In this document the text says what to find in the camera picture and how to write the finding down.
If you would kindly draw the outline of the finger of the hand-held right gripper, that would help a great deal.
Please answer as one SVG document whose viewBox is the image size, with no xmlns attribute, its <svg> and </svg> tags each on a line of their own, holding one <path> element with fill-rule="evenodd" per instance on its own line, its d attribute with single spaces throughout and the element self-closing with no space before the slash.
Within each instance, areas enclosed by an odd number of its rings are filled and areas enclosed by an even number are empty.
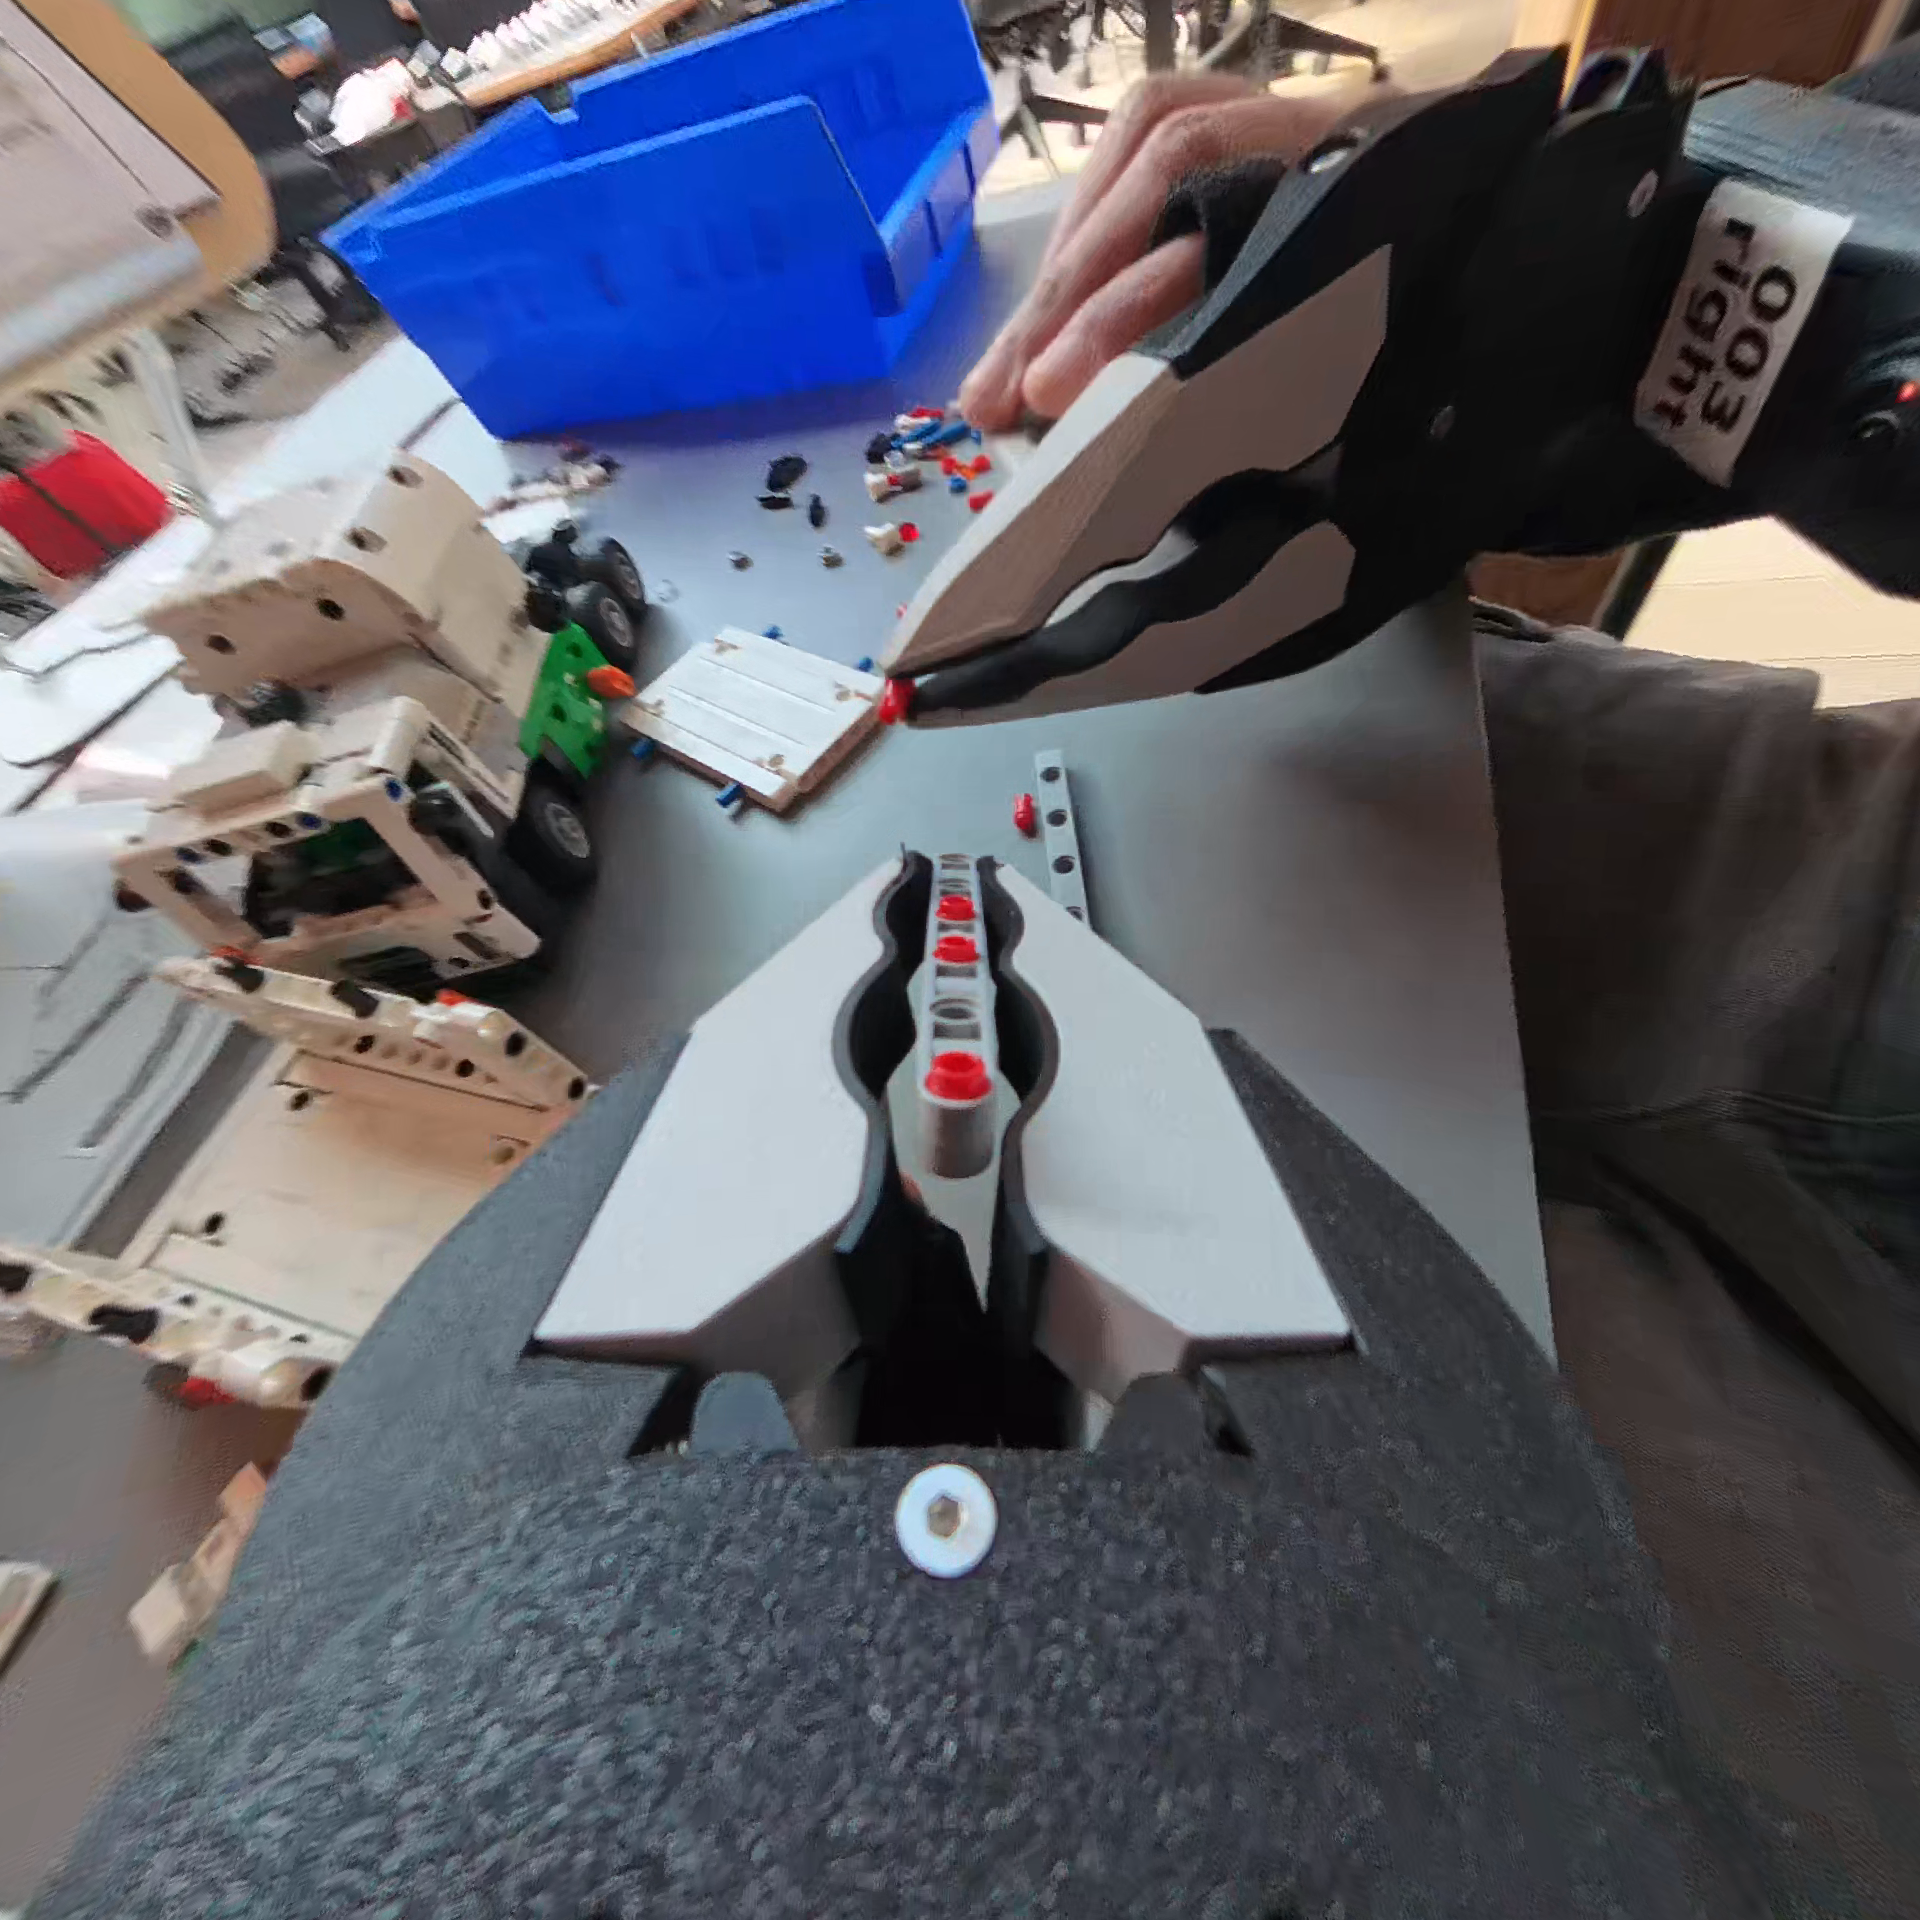
<svg viewBox="0 0 1920 1920">
<path fill-rule="evenodd" d="M 1341 610 L 1353 545 L 1328 520 L 1280 540 L 1250 519 L 1161 567 L 1120 567 L 985 653 L 905 677 L 905 720 L 958 729 L 1184 696 Z"/>
<path fill-rule="evenodd" d="M 1143 560 L 1213 482 L 1284 473 L 1346 422 L 1385 342 L 1378 247 L 1208 368 L 1126 352 L 925 575 L 882 653 L 892 677 L 1036 630 L 1087 577 Z"/>
</svg>

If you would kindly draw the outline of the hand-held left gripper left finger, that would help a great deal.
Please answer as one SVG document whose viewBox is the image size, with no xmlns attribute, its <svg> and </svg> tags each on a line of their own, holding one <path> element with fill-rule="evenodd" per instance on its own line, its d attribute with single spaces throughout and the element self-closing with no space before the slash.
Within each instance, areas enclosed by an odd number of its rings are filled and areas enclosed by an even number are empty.
<svg viewBox="0 0 1920 1920">
<path fill-rule="evenodd" d="M 808 1448 L 857 1438 L 873 1308 L 838 1244 L 892 1156 L 880 1066 L 853 1055 L 869 989 L 903 992 L 895 902 L 928 908 L 925 855 L 893 855 L 703 1012 L 534 1326 L 542 1352 L 764 1378 Z"/>
</svg>

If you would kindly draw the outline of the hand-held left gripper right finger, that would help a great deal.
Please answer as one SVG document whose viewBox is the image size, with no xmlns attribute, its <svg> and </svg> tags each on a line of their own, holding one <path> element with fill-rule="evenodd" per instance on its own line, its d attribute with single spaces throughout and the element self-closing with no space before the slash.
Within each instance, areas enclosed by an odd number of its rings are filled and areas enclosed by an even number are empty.
<svg viewBox="0 0 1920 1920">
<path fill-rule="evenodd" d="M 988 1402 L 1015 1448 L 1353 1324 L 1199 1023 L 1017 870 L 976 860 L 976 1174 L 993 1177 Z"/>
</svg>

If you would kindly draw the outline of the grey lego beam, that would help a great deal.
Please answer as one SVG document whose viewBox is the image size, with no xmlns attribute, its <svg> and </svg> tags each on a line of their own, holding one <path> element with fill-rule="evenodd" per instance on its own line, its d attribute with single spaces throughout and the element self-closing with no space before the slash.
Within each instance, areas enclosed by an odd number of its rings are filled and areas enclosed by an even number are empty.
<svg viewBox="0 0 1920 1920">
<path fill-rule="evenodd" d="M 1036 801 L 1046 863 L 1046 892 L 1066 917 L 1089 927 L 1093 913 L 1072 778 L 1065 757 L 1055 750 L 1036 754 Z"/>
<path fill-rule="evenodd" d="M 919 965 L 906 980 L 911 1044 L 903 1062 L 905 1089 L 910 1092 L 905 1110 L 914 1122 L 914 1146 L 920 1167 L 925 1174 L 948 1181 L 973 1178 L 991 1169 L 1004 1124 L 1001 978 L 997 973 L 997 934 L 990 921 L 988 880 L 988 861 L 976 855 L 936 853 L 928 857 L 928 900 Z M 976 921 L 942 925 L 933 912 L 942 893 L 972 895 L 976 900 Z M 981 960 L 976 967 L 946 969 L 935 965 L 933 945 L 946 932 L 961 932 L 978 940 Z M 946 1049 L 973 1050 L 991 1066 L 991 1092 L 988 1096 L 960 1104 L 922 1092 L 922 1072 L 930 1055 Z"/>
</svg>

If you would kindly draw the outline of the pile of mixed lego pieces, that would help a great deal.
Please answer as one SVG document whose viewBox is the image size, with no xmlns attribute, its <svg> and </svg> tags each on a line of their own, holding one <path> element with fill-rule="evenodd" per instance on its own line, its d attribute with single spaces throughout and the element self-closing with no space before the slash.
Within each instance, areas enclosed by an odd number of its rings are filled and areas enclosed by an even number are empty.
<svg viewBox="0 0 1920 1920">
<path fill-rule="evenodd" d="M 985 516 L 1040 437 L 1031 425 L 988 434 L 958 402 L 919 402 L 887 417 L 846 456 L 798 450 L 767 456 L 751 500 L 766 513 L 798 513 L 813 533 L 844 520 L 846 535 L 860 540 L 871 520 L 914 520 L 919 544 L 911 548 L 933 548 L 946 540 L 946 525 Z"/>
</svg>

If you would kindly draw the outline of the white lego garbage body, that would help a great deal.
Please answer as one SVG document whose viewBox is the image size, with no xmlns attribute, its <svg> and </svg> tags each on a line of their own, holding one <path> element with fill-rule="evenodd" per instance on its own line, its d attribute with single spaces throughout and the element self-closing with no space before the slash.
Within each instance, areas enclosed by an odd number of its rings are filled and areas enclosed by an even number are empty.
<svg viewBox="0 0 1920 1920">
<path fill-rule="evenodd" d="M 420 1262 L 594 1092 L 479 999 L 170 958 L 157 980 L 272 1044 L 119 1257 L 4 1241 L 4 1320 L 96 1336 L 190 1402 L 304 1407 Z"/>
</svg>

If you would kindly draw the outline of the white lego panel blue pins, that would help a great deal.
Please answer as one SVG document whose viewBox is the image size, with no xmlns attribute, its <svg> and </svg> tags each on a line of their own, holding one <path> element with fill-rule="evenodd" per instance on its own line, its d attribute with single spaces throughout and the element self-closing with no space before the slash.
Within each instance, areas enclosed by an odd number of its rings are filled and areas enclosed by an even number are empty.
<svg viewBox="0 0 1920 1920">
<path fill-rule="evenodd" d="M 614 708 L 664 759 L 777 817 L 880 729 L 887 681 L 786 640 L 724 628 Z"/>
</svg>

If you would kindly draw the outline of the white and green lego truck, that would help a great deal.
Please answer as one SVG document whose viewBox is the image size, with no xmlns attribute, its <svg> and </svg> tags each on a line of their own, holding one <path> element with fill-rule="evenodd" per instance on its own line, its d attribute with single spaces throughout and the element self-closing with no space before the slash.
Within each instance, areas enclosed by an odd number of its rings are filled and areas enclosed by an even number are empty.
<svg viewBox="0 0 1920 1920">
<path fill-rule="evenodd" d="M 530 967 L 596 874 L 647 610 L 621 542 L 548 513 L 502 544 L 405 450 L 258 500 L 146 614 L 224 725 L 114 853 L 117 902 L 361 988 Z"/>
</svg>

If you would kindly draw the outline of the person's right hand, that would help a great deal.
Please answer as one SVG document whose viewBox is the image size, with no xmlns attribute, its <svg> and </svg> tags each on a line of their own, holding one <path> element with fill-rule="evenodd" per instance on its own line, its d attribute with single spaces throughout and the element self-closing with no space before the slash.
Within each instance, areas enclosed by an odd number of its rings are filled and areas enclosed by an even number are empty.
<svg viewBox="0 0 1920 1920">
<path fill-rule="evenodd" d="M 1120 96 L 1015 312 L 960 385 L 988 434 L 1055 421 L 1089 380 L 1176 320 L 1208 284 L 1206 200 L 1225 223 L 1292 161 L 1390 98 L 1390 81 L 1261 86 L 1216 71 L 1150 74 Z"/>
</svg>

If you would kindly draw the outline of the blue plastic bin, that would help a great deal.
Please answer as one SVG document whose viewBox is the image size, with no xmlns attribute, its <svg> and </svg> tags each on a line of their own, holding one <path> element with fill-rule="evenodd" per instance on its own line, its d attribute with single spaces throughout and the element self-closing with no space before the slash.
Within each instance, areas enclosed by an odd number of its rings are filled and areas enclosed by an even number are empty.
<svg viewBox="0 0 1920 1920">
<path fill-rule="evenodd" d="M 997 150 L 967 5 L 802 5 L 520 101 L 321 241 L 538 438 L 889 375 Z"/>
</svg>

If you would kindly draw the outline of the long wooden work table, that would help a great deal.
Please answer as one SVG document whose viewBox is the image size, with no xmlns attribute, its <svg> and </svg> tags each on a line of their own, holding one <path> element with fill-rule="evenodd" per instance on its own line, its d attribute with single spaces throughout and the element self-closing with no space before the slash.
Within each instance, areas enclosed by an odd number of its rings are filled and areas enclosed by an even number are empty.
<svg viewBox="0 0 1920 1920">
<path fill-rule="evenodd" d="M 709 2 L 512 5 L 505 21 L 454 39 L 439 71 L 468 110 L 493 110 L 655 54 L 722 10 Z"/>
</svg>

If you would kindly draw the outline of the red bag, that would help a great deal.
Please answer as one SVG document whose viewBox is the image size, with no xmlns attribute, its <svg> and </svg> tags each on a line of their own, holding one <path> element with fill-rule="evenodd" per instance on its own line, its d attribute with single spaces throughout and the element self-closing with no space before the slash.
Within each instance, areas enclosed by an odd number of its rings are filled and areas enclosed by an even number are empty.
<svg viewBox="0 0 1920 1920">
<path fill-rule="evenodd" d="M 77 431 L 33 462 L 1 462 L 1 529 L 61 582 L 82 581 L 152 540 L 170 498 L 102 438 Z"/>
</svg>

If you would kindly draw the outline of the wooden clipboard stand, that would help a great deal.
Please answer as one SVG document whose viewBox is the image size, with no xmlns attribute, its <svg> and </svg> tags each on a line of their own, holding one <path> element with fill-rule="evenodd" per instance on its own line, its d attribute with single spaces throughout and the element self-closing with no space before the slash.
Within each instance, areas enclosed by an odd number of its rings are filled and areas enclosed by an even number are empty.
<svg viewBox="0 0 1920 1920">
<path fill-rule="evenodd" d="M 105 2 L 17 5 L 71 57 L 102 81 L 156 136 L 194 164 L 217 192 L 217 205 L 183 216 L 201 250 L 199 274 L 112 311 L 87 316 L 68 330 L 44 328 L 53 308 L 33 308 L 23 327 L 4 327 L 1 298 L 1 394 L 47 382 L 60 366 L 85 352 L 119 344 L 126 335 L 184 312 L 206 295 L 261 268 L 277 237 L 272 198 L 254 154 L 238 132 L 201 98 L 130 25 Z"/>
</svg>

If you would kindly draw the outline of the printed instruction sheet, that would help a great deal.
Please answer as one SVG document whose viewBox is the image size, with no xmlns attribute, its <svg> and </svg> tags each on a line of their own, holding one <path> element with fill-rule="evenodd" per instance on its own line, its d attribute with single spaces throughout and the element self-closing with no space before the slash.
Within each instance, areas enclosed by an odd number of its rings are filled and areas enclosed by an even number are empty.
<svg viewBox="0 0 1920 1920">
<path fill-rule="evenodd" d="M 201 250 L 186 212 L 217 205 L 181 160 L 17 5 L 1 25 L 4 327 L 53 308 L 77 328 L 190 280 Z"/>
</svg>

